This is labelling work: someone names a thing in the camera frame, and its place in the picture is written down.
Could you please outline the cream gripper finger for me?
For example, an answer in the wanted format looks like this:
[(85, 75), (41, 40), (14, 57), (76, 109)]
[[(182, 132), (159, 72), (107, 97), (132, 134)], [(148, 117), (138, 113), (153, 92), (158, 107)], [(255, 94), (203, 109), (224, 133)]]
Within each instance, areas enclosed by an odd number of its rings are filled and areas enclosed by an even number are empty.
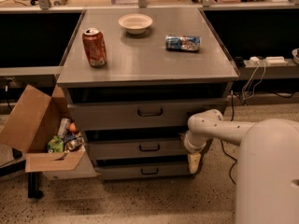
[(192, 175), (198, 171), (199, 162), (199, 160), (189, 161), (189, 171)]

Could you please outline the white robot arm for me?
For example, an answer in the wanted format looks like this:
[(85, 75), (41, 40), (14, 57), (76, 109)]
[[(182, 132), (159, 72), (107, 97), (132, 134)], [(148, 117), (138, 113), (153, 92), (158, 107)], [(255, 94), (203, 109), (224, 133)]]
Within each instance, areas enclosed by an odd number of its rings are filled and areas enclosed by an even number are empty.
[(183, 134), (191, 172), (195, 155), (213, 138), (239, 147), (235, 224), (299, 224), (299, 122), (225, 121), (216, 109), (197, 113)]

